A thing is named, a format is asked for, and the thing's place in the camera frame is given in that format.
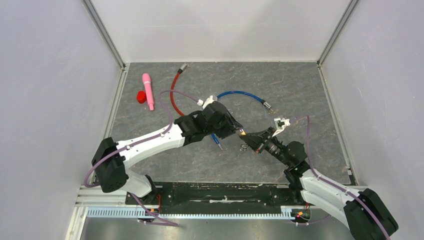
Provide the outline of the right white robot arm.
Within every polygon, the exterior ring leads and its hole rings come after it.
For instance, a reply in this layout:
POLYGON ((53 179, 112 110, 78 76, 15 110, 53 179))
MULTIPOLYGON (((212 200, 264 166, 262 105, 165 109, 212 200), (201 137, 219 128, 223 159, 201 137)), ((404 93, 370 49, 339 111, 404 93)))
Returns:
POLYGON ((357 190, 329 179, 307 162, 305 145, 283 144, 269 127, 260 132, 241 132, 240 139, 255 153, 269 153, 286 165, 289 199, 312 204, 339 220, 356 240, 388 240, 399 225, 379 195, 370 188, 357 190))

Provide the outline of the small black key bunch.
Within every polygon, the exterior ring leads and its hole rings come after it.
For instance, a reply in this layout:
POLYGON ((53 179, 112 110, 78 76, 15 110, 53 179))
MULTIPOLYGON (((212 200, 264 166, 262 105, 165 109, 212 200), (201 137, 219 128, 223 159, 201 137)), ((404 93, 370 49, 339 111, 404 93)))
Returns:
POLYGON ((248 145, 247 144, 241 144, 240 145, 240 151, 246 151, 248 149, 248 145))

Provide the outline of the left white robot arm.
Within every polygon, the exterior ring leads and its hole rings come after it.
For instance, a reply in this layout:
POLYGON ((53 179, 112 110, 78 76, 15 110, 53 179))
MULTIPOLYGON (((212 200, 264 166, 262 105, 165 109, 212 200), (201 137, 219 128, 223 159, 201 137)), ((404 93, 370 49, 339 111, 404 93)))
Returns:
POLYGON ((104 193, 124 190, 151 204, 157 198, 153 181, 148 175, 133 172, 133 165, 161 152, 200 142, 211 134, 225 139, 242 129, 222 103, 213 101, 202 110, 180 116, 168 126, 143 136, 118 142, 111 137, 103 139, 89 173, 95 174, 94 186, 104 193))

